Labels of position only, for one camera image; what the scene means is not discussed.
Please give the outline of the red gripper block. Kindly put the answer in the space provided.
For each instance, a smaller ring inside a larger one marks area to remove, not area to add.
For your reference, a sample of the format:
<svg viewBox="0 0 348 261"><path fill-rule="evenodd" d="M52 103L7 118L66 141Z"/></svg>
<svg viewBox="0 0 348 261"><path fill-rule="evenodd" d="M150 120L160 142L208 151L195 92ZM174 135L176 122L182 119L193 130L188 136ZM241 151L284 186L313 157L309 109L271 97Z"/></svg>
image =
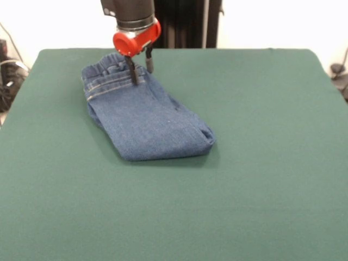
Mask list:
<svg viewBox="0 0 348 261"><path fill-rule="evenodd" d="M161 25L158 20L155 20L149 27L136 30L125 31L118 29L113 36L113 44L115 49L123 56L130 71L132 82L135 85L139 84L138 74L136 72L135 63L132 57L144 51L144 49L157 41L161 34ZM146 48L146 68L149 73L154 71L152 59L152 46Z"/></svg>

